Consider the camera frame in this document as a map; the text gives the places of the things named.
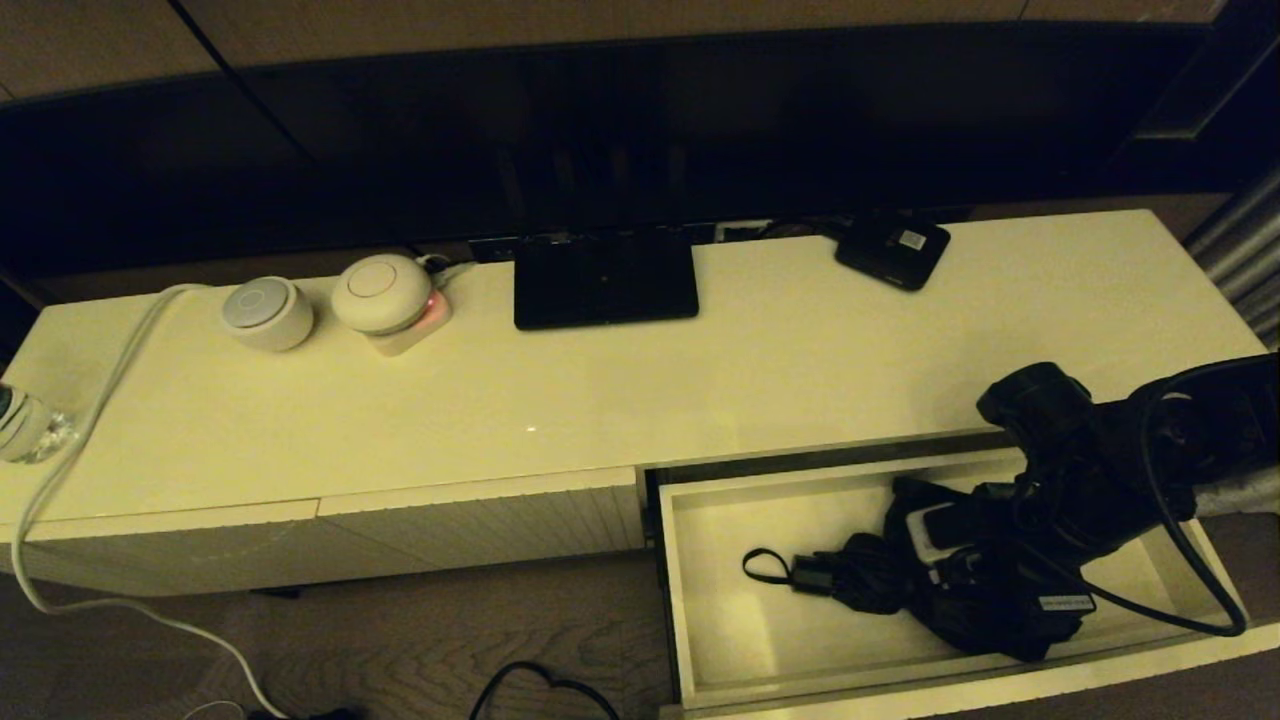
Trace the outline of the black folding umbrella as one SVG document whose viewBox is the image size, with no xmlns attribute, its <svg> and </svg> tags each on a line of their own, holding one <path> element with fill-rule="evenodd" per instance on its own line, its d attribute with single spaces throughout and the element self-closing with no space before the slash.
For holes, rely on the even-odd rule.
<svg viewBox="0 0 1280 720">
<path fill-rule="evenodd" d="M 838 550 L 817 551 L 781 560 L 780 571 L 776 574 L 751 570 L 754 560 L 773 556 L 772 550 L 754 548 L 742 556 L 742 573 L 755 582 L 783 585 L 801 594 L 832 598 L 856 612 L 890 616 L 908 611 L 922 624 L 922 565 L 910 548 L 904 520 L 910 511 L 920 509 L 923 482 L 929 480 L 914 477 L 893 479 L 892 500 L 879 534 L 858 532 Z M 1052 569 L 1061 573 L 1078 571 Z M 1078 574 L 1080 577 L 1078 584 L 1084 589 L 1082 574 L 1079 571 Z"/>
</svg>

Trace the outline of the white ribbed pull-out drawer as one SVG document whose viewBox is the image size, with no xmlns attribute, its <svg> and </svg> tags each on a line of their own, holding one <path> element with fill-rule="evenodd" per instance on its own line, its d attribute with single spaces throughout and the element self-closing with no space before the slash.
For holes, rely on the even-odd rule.
<svg viewBox="0 0 1280 720">
<path fill-rule="evenodd" d="M 750 579 L 742 556 L 836 550 L 879 533 L 891 482 L 968 491 L 1024 468 L 1012 448 L 731 477 L 658 491 L 681 720 L 914 720 L 1224 662 L 1280 647 L 1280 621 L 1239 637 L 1184 632 L 1100 601 L 1044 661 L 966 656 L 909 612 L 854 612 Z"/>
</svg>

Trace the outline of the white TV cabinet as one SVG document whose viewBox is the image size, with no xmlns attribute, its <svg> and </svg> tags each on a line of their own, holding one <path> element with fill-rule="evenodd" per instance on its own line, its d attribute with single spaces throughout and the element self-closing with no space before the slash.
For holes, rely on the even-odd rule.
<svg viewBox="0 0 1280 720">
<path fill-rule="evenodd" d="M 696 247 L 700 313 L 522 332 L 511 264 L 452 281 L 452 320 L 385 357 L 314 301 L 284 354 L 233 340 L 227 287 L 155 322 L 38 521 L 324 498 L 588 469 L 681 466 L 982 432 L 978 397 L 1052 361 L 1101 401 L 1263 351 L 1148 211 L 952 225 L 902 292 L 822 237 Z M 323 582 L 419 571 L 319 519 Z"/>
</svg>

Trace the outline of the black set-top box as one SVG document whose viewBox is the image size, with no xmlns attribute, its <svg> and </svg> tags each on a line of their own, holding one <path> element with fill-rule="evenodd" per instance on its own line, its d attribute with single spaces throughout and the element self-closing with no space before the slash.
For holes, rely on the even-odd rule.
<svg viewBox="0 0 1280 720">
<path fill-rule="evenodd" d="M 835 260 L 877 281 L 915 292 L 929 282 L 951 238 L 945 228 L 915 217 L 859 217 L 837 240 Z"/>
</svg>

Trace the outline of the dark cabinet with grey bar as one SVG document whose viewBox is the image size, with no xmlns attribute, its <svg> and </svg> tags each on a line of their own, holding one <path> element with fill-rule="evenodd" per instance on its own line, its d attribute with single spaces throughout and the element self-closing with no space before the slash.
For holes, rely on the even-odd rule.
<svg viewBox="0 0 1280 720">
<path fill-rule="evenodd" d="M 1280 0 L 1228 0 L 1100 177 L 1120 195 L 1234 193 L 1280 165 Z"/>
</svg>

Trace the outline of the black flat television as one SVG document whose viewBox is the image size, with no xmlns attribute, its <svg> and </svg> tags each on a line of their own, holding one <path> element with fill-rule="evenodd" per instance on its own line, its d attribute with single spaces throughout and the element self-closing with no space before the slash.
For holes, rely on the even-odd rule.
<svg viewBox="0 0 1280 720">
<path fill-rule="evenodd" d="M 924 26 L 266 67 L 0 110 L 22 275 L 860 202 L 1222 192 L 1204 31 Z"/>
</svg>

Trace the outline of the white power strip red light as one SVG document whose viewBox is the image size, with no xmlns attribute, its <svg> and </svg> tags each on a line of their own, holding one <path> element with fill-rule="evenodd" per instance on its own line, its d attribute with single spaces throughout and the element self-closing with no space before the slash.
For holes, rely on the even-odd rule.
<svg viewBox="0 0 1280 720">
<path fill-rule="evenodd" d="M 451 282 L 472 270 L 475 266 L 476 263 L 458 263 L 438 272 L 429 272 L 431 293 L 419 318 L 396 332 L 366 334 L 366 341 L 379 354 L 394 357 L 407 352 L 411 347 L 438 332 L 454 315 L 454 306 L 447 292 Z"/>
</svg>

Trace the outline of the white dome-shaped device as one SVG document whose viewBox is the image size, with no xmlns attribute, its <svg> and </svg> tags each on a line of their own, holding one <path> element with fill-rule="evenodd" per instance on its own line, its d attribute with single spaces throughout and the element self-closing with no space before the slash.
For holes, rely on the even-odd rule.
<svg viewBox="0 0 1280 720">
<path fill-rule="evenodd" d="M 369 336 L 401 332 L 412 325 L 431 302 L 435 284 L 413 259 L 378 254 L 348 266 L 330 292 L 330 305 L 340 323 Z"/>
</svg>

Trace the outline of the white speaker with grey top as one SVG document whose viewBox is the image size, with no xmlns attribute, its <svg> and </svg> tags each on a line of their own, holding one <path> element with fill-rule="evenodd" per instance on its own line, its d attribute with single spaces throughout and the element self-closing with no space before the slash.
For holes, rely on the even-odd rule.
<svg viewBox="0 0 1280 720">
<path fill-rule="evenodd" d="M 239 343 L 271 354 L 298 347 L 315 327 L 312 304 L 293 281 L 279 275 L 236 287 L 221 304 L 219 318 Z"/>
</svg>

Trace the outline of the white curved cabinet front panel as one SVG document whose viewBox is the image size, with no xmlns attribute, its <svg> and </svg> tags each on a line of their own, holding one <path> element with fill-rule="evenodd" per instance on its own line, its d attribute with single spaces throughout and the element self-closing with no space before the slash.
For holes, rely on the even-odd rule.
<svg viewBox="0 0 1280 720">
<path fill-rule="evenodd" d="M 114 594 L 161 597 L 323 582 L 314 501 L 33 523 L 26 574 Z"/>
</svg>

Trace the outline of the clear plastic water bottle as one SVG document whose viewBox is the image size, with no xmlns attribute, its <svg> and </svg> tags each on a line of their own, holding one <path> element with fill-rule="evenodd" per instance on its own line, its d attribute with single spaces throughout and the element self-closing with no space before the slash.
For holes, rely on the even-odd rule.
<svg viewBox="0 0 1280 720">
<path fill-rule="evenodd" d="M 0 462 L 42 462 L 76 437 L 70 415 L 36 395 L 0 383 Z"/>
</svg>

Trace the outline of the black TV base plate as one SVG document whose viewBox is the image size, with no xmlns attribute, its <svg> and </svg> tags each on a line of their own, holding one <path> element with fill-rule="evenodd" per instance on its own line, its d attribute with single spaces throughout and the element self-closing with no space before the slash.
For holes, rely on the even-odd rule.
<svg viewBox="0 0 1280 720">
<path fill-rule="evenodd" d="M 666 229 L 522 243 L 513 301 L 526 332 L 680 320 L 701 309 L 692 246 Z"/>
</svg>

